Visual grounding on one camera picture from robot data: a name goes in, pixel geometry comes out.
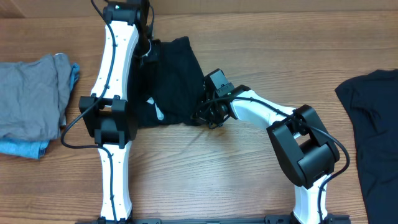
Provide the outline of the black shorts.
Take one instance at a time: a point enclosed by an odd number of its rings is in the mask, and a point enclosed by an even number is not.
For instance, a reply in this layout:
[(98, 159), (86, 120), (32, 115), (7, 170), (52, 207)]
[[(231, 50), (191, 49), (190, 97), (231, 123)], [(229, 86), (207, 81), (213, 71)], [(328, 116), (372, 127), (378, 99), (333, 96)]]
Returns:
[(127, 84), (131, 116), (140, 128), (186, 124), (205, 94), (204, 75), (187, 36), (154, 40), (148, 57), (135, 60)]

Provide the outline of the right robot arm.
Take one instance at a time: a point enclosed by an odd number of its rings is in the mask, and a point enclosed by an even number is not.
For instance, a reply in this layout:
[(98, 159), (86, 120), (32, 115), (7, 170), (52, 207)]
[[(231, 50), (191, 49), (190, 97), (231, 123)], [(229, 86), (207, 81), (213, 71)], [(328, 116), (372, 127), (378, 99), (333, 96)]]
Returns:
[(326, 188), (340, 154), (317, 112), (309, 105), (281, 106), (247, 86), (235, 87), (220, 69), (206, 75), (203, 86), (205, 95), (193, 117), (211, 129), (233, 118), (266, 130), (280, 168), (294, 185), (293, 212), (265, 222), (337, 223), (326, 210)]

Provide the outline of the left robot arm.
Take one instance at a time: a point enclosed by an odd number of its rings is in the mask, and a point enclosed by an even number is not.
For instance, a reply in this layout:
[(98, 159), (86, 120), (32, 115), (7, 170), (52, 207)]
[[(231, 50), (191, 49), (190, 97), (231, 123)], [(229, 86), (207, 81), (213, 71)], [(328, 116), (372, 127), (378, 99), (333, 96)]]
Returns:
[(110, 1), (103, 9), (105, 42), (98, 77), (79, 109), (102, 166), (103, 202), (96, 223), (132, 223), (129, 152), (137, 128), (129, 116), (128, 84), (134, 67), (152, 51), (149, 1)]

